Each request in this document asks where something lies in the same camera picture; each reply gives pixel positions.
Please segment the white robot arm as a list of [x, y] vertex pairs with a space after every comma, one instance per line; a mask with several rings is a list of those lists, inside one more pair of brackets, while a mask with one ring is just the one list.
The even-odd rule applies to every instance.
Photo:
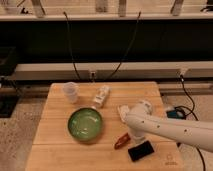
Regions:
[[213, 123], [158, 117], [146, 100], [136, 103], [125, 123], [134, 132], [147, 132], [213, 153]]

